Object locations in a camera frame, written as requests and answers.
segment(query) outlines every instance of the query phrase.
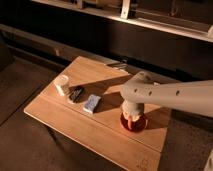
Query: table leg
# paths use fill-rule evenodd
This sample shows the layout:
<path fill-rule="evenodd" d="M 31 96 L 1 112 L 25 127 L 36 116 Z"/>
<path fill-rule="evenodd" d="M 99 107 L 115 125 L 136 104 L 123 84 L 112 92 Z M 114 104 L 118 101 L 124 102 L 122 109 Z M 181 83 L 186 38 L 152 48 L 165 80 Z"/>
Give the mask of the table leg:
<path fill-rule="evenodd" d="M 48 127 L 47 125 L 44 125 L 44 127 L 47 129 L 48 133 L 50 134 L 50 136 L 52 137 L 52 139 L 55 141 L 56 145 L 64 152 L 66 152 L 65 148 L 63 147 L 63 145 L 61 144 L 61 142 L 58 140 L 58 138 L 55 136 L 54 131 L 52 130 L 52 128 Z"/>
<path fill-rule="evenodd" d="M 45 126 L 45 128 L 47 129 L 47 131 L 48 131 L 48 133 L 50 134 L 50 136 L 52 137 L 52 139 L 53 139 L 55 142 L 58 142 L 58 139 L 56 138 L 54 131 L 53 131 L 50 127 L 48 127 L 48 126 L 46 126 L 46 125 L 44 125 L 44 126 Z"/>

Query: dark wall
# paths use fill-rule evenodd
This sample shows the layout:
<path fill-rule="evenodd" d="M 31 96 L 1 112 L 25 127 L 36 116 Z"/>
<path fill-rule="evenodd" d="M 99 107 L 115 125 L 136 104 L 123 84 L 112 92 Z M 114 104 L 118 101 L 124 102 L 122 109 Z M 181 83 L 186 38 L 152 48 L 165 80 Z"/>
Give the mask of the dark wall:
<path fill-rule="evenodd" d="M 28 0 L 0 3 L 1 23 L 180 80 L 213 79 L 211 43 Z"/>

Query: paper cup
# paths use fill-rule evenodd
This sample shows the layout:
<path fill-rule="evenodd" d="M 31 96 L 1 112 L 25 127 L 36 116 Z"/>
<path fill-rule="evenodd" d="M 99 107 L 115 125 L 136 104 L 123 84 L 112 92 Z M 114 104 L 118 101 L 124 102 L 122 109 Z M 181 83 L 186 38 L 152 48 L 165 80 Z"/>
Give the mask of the paper cup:
<path fill-rule="evenodd" d="M 65 96 L 69 94 L 69 77 L 66 75 L 59 75 L 54 80 L 54 85 L 56 86 L 56 89 L 58 93 L 61 96 Z"/>

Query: table top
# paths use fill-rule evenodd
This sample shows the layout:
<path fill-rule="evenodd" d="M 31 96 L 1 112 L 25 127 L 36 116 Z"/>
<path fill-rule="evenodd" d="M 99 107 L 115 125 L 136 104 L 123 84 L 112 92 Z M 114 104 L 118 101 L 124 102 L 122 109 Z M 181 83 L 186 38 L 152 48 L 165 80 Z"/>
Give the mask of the table top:
<path fill-rule="evenodd" d="M 68 103 L 51 82 L 24 112 L 125 169 L 157 170 L 170 109 L 145 104 L 148 126 L 132 133 L 120 124 L 123 99 L 119 92 L 132 75 L 84 57 L 76 58 L 61 74 L 70 77 L 71 88 L 85 88 L 79 102 Z M 102 97 L 94 114 L 83 111 L 90 94 Z"/>

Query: gray floor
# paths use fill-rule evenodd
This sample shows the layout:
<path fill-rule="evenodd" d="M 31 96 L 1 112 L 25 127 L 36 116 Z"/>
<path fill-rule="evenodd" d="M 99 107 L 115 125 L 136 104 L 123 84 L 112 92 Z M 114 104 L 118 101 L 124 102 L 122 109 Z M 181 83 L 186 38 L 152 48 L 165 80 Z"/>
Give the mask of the gray floor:
<path fill-rule="evenodd" d="M 23 108 L 57 73 L 16 59 L 0 72 L 0 170 L 121 170 L 81 145 L 46 128 Z"/>

